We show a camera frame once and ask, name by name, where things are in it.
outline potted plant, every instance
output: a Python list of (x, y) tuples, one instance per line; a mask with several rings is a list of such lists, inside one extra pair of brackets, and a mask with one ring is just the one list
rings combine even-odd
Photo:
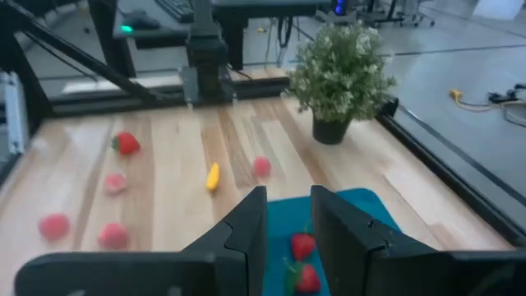
[(380, 50), (378, 31), (361, 22), (324, 25), (313, 41), (299, 47), (285, 94), (298, 98), (300, 113), (312, 111), (316, 140), (340, 143), (352, 120), (374, 118), (386, 102), (396, 80), (382, 73), (390, 58)]

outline red strawberry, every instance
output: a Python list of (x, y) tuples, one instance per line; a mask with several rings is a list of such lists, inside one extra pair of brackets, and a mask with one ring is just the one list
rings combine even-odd
[(296, 261), (304, 261), (316, 249), (316, 240), (311, 234), (294, 234), (290, 239), (293, 257)]
[(288, 265), (287, 290), (289, 295), (320, 292), (321, 283), (314, 266), (301, 262)]
[(137, 139), (129, 132), (119, 132), (112, 139), (112, 148), (122, 155), (129, 155), (141, 149)]

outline black flower pot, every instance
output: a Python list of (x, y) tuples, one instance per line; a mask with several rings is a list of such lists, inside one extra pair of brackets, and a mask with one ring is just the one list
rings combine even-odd
[(347, 131), (348, 125), (351, 123), (349, 116), (345, 121), (327, 122), (319, 120), (312, 115), (312, 136), (320, 143), (326, 145), (334, 145), (342, 142)]

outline wooden tabletop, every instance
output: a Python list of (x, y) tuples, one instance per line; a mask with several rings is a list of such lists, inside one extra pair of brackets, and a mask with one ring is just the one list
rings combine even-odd
[[(257, 184), (267, 186), (270, 201), (306, 196), (312, 184), (366, 187), (406, 234), (432, 247), (511, 249), (379, 123), (353, 123), (341, 145), (325, 146), (311, 137), (311, 115), (296, 107), (295, 100), (267, 99), (45, 123), (0, 192), (0, 294), (33, 257), (99, 250), (97, 235), (110, 222), (130, 229), (130, 250), (181, 250)], [(136, 135), (142, 151), (116, 155), (109, 141), (120, 131)], [(266, 181), (251, 173), (258, 155), (273, 165)], [(209, 194), (212, 162), (221, 179)], [(118, 197), (102, 187), (112, 172), (129, 182)], [(46, 243), (37, 224), (53, 212), (68, 214), (73, 228)]]

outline concrete floor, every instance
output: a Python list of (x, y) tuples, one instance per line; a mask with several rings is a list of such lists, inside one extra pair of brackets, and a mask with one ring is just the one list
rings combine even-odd
[[(522, 222), (526, 229), (526, 206), (520, 205), (520, 202), (526, 205), (522, 197), (526, 196), (522, 174), (526, 164), (523, 152), (526, 128), (506, 122), (500, 110), (470, 113), (459, 109), (448, 96), (449, 89), (456, 88), (464, 92), (465, 101), (483, 103), (489, 91), (505, 92), (515, 83), (526, 83), (526, 11), (514, 21), (491, 21), (471, 16), (476, 3), (474, 0), (424, 3), (422, 12), (436, 19), (433, 28), (424, 24), (418, 28), (382, 26), (385, 52), (395, 54), (394, 62), (386, 71), (398, 77), (400, 85), (394, 94), (409, 111), (399, 112), (396, 118), (491, 202)], [(245, 34), (245, 63), (252, 67), (261, 67), (265, 62), (267, 34), (256, 33), (258, 26), (265, 24), (267, 20), (252, 20)], [(319, 22), (310, 18), (300, 20), (300, 28), (306, 34), (293, 31), (285, 65), (293, 63), (298, 42), (314, 35), (319, 26)], [(103, 60), (95, 34), (83, 33), (84, 27), (93, 28), (93, 24), (87, 13), (78, 12), (55, 31)], [(275, 32), (270, 44), (269, 61), (273, 62)], [(187, 63), (183, 48), (132, 50), (132, 56), (140, 76), (173, 72)], [(81, 79), (73, 69), (38, 47), (33, 47), (27, 58), (51, 96), (60, 93), (64, 81)], [(423, 128), (415, 118), (432, 131)], [(437, 140), (436, 134), (447, 142)], [(451, 145), (508, 184), (515, 198), (510, 196), (510, 190), (502, 189), (502, 184), (497, 186), (487, 174), (481, 173), (480, 166), (473, 166), (465, 157), (459, 157)]]

